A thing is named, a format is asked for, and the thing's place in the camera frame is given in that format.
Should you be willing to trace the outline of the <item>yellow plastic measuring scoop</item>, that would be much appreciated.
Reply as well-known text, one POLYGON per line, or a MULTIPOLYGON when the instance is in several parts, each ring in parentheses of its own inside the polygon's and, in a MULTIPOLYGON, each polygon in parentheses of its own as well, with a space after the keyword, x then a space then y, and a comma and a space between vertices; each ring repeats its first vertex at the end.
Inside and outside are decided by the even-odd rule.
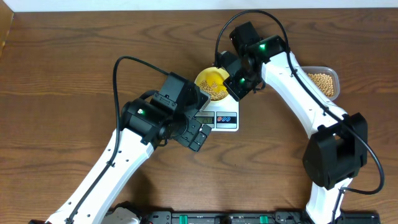
POLYGON ((225 78, 219 73, 208 73, 205 75, 205 80, 214 91, 226 90, 223 85, 225 78))

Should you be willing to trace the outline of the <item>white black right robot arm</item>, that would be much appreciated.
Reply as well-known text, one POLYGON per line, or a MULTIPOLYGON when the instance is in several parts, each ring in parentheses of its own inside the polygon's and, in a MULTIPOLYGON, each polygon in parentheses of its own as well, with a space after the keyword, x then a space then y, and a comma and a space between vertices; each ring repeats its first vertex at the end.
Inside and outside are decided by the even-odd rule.
POLYGON ((312 180, 305 211, 311 223, 333 223, 342 219, 343 193, 367 163, 368 124, 321 92, 296 61, 283 37, 259 36, 250 22, 229 35, 235 54, 218 53, 217 67, 229 77, 228 93, 242 100, 258 84, 271 86, 301 122, 308 138, 302 162, 312 180))

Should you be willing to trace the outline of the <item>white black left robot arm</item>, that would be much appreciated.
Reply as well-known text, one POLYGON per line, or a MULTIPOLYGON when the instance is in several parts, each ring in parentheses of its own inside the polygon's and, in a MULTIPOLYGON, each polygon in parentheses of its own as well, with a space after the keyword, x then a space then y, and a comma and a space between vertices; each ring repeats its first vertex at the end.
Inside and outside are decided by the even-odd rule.
POLYGON ((46 223, 102 223, 133 173, 158 147, 173 139, 199 151, 211 132, 194 116, 210 96, 169 73, 160 90, 149 90, 116 110, 116 129, 106 149, 72 196, 46 223))

